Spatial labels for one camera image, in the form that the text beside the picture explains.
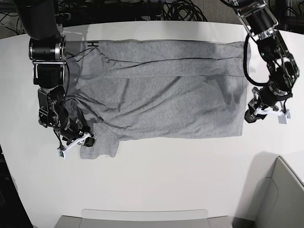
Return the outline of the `black robot arm image-left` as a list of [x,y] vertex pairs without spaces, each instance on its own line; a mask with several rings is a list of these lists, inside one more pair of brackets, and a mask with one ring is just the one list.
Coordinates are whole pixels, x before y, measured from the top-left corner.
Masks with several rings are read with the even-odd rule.
[[33,83],[38,90],[38,122],[52,128],[64,155],[79,144],[93,146],[95,136],[90,127],[78,124],[69,117],[65,107],[70,82],[70,69],[64,60],[66,37],[59,29],[60,19],[52,0],[16,0],[17,14],[24,31],[30,36],[28,56],[33,65]]

